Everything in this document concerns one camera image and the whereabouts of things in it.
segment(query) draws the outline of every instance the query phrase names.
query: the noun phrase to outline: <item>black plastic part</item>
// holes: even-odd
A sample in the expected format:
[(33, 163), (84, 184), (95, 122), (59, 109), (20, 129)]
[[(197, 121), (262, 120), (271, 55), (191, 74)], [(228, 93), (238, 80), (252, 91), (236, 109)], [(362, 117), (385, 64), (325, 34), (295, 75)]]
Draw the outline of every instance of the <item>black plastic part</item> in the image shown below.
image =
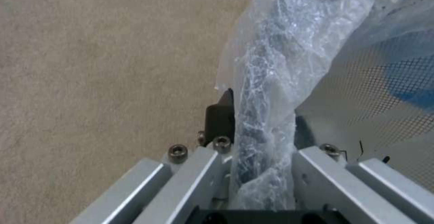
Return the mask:
[(196, 208), (186, 224), (349, 224), (337, 211), (303, 210), (200, 210)]
[(234, 92), (228, 89), (217, 104), (210, 105), (206, 109), (205, 146), (218, 136), (226, 136), (231, 139), (231, 143), (234, 143), (234, 135)]

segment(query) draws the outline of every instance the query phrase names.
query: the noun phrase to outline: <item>metal mesh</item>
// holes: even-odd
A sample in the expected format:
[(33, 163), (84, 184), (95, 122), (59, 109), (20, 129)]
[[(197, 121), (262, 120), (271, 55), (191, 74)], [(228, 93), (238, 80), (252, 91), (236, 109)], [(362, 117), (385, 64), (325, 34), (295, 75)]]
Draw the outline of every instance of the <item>metal mesh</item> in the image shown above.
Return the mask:
[(297, 108), (318, 145), (389, 164), (434, 192), (434, 32), (343, 48)]

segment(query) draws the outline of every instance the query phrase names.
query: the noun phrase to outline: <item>bolt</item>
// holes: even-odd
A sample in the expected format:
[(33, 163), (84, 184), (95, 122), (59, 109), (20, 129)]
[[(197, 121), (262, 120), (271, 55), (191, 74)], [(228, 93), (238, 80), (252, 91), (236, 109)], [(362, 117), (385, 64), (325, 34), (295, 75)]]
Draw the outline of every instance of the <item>bolt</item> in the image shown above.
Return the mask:
[(341, 151), (335, 145), (322, 144), (320, 145), (319, 149), (324, 151), (324, 153), (328, 154), (332, 158), (337, 158), (341, 155)]
[(221, 154), (231, 151), (231, 140), (226, 136), (218, 136), (213, 139), (213, 148)]
[(200, 146), (205, 147), (205, 132), (204, 131), (198, 131), (197, 132), (197, 143)]
[(189, 156), (189, 150), (184, 145), (173, 145), (169, 148), (167, 155), (172, 163), (181, 164)]

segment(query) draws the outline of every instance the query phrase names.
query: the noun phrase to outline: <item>beige carpet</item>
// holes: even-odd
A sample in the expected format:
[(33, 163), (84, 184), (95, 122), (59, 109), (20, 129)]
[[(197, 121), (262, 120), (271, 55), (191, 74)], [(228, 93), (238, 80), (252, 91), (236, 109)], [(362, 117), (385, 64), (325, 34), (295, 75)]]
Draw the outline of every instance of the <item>beige carpet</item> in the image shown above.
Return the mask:
[(0, 0), (0, 223), (65, 223), (195, 144), (249, 0)]

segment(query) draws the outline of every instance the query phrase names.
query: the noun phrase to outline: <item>plastic wrap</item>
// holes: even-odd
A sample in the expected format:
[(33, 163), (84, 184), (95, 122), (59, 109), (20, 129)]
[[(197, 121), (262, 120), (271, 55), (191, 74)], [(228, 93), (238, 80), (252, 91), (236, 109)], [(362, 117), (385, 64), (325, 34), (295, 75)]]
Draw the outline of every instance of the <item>plastic wrap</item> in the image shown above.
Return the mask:
[[(349, 43), (368, 45), (416, 29), (417, 23), (430, 25), (422, 18), (406, 20), (430, 6), (394, 14), (404, 3), (252, 0), (225, 46), (217, 75), (220, 91), (234, 90), (231, 207), (294, 208), (295, 108), (327, 73), (350, 36)], [(392, 25), (394, 18), (403, 23)]]

